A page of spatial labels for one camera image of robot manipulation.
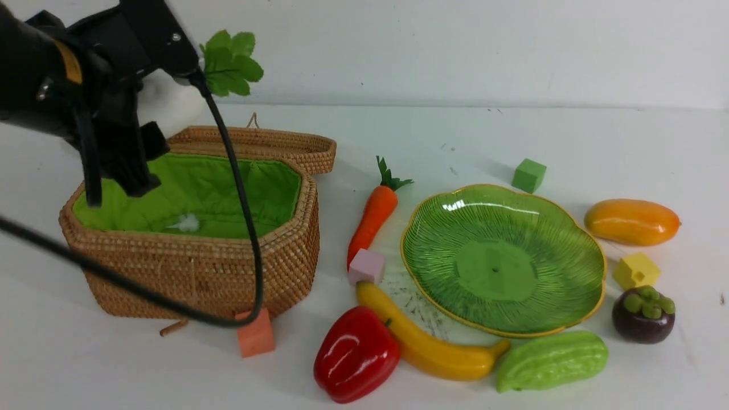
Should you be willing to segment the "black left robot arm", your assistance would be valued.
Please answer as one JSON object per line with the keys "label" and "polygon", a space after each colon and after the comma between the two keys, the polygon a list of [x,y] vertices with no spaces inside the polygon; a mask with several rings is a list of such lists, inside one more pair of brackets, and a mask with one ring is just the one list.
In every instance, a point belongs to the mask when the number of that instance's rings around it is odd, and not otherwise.
{"label": "black left robot arm", "polygon": [[48,11],[22,21],[2,5],[2,122],[60,137],[80,154],[91,207],[102,182],[142,197],[161,185],[148,161],[169,151],[156,122],[138,118],[142,81],[119,76],[111,52]]}

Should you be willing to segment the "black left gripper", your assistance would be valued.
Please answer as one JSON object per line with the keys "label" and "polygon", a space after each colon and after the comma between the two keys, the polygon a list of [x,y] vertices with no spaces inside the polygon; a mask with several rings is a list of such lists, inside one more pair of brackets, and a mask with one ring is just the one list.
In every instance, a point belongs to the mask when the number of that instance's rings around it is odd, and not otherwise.
{"label": "black left gripper", "polygon": [[102,204],[101,168],[133,198],[161,185],[148,161],[170,148],[156,122],[139,121],[138,93],[151,72],[140,35],[122,10],[68,27],[46,10],[26,21],[34,42],[27,49],[26,126],[65,138],[80,153],[91,208]]}

